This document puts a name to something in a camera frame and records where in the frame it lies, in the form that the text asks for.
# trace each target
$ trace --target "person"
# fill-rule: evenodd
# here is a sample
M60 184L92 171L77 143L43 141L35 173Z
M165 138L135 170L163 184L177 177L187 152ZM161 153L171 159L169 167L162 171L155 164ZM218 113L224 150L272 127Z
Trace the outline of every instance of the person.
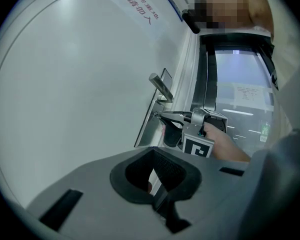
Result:
M277 94L300 68L300 26L282 0L199 0L204 8L198 14L206 23L212 21L226 29L262 27L270 32L274 45L271 76L274 99L273 122L265 144L270 148L292 130ZM212 153L217 159L248 162L250 157L230 137L209 123L204 124L206 137L214 140Z

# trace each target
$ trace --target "printed sign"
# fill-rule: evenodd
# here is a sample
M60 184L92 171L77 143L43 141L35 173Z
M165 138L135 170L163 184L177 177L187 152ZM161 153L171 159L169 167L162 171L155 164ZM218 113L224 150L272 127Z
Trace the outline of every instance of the printed sign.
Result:
M150 0L111 0L151 38L158 38L164 31L165 20Z
M234 105L254 109L266 109L264 88L245 84L234 84Z

